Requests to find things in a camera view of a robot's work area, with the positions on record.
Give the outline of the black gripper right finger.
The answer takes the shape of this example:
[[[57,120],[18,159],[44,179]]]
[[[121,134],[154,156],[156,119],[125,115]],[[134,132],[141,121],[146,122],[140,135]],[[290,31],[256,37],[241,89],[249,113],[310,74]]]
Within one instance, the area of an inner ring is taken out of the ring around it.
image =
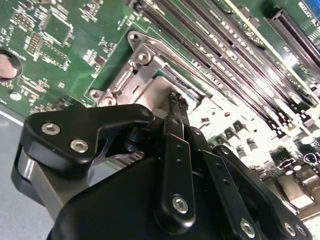
[[[194,166],[219,205],[217,220],[225,240],[311,240],[312,234],[278,196],[223,145],[211,149],[202,132],[189,125],[188,103],[178,98]]]

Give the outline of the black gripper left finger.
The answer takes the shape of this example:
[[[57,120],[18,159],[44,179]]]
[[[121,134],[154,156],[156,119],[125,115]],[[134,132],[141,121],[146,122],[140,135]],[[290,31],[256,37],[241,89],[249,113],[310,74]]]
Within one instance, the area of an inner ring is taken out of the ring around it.
[[[55,223],[74,196],[138,161],[188,159],[192,172],[179,97],[169,95],[164,118],[140,104],[30,115],[15,161],[17,188],[25,195],[34,191]]]

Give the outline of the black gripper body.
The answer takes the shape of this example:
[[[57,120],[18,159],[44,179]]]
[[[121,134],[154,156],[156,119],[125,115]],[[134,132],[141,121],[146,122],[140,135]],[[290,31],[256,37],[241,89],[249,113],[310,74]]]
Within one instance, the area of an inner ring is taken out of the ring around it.
[[[230,240],[213,190],[189,159],[143,159],[74,196],[49,239]]]

